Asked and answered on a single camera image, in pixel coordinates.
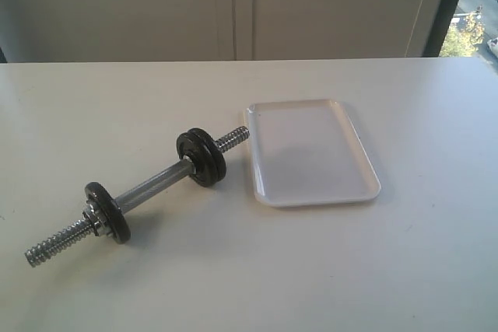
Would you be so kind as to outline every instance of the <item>white table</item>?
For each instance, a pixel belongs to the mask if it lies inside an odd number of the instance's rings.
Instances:
[[[213,136],[249,104],[330,97],[383,189],[361,205],[266,207],[248,151],[127,215],[128,245],[23,251]],[[0,66],[0,330],[498,330],[498,79],[475,59]]]

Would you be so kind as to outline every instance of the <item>white wall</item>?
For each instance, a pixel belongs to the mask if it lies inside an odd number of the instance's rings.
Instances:
[[[439,0],[0,0],[9,61],[420,56]]]

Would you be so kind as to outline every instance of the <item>white tray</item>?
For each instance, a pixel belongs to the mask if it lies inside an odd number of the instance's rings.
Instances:
[[[381,184],[344,107],[332,100],[247,108],[254,194],[285,207],[375,198]]]

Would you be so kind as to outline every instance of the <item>street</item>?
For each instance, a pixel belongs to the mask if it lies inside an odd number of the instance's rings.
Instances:
[[[486,44],[488,40],[498,37],[498,2],[496,0],[459,0],[455,13],[475,12],[482,6],[482,23],[484,36],[475,56],[481,58],[496,74],[498,74],[498,58],[491,53]]]

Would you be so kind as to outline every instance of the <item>black weight plate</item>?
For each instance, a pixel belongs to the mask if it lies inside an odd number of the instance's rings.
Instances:
[[[191,158],[195,174],[190,177],[203,187],[211,187],[218,181],[218,168],[208,146],[194,134],[184,132],[177,139],[177,152],[180,159]]]
[[[132,233],[130,232],[128,223],[126,223],[121,210],[119,210],[106,189],[100,183],[91,182],[86,185],[85,194],[89,200],[96,202],[97,206],[106,216],[114,234],[114,241],[122,244],[130,240]]]
[[[188,132],[196,135],[204,142],[204,144],[208,146],[209,151],[215,160],[216,168],[218,169],[218,181],[221,181],[221,179],[223,179],[226,175],[226,163],[225,158],[219,150],[218,145],[216,145],[214,139],[201,128],[191,128]]]

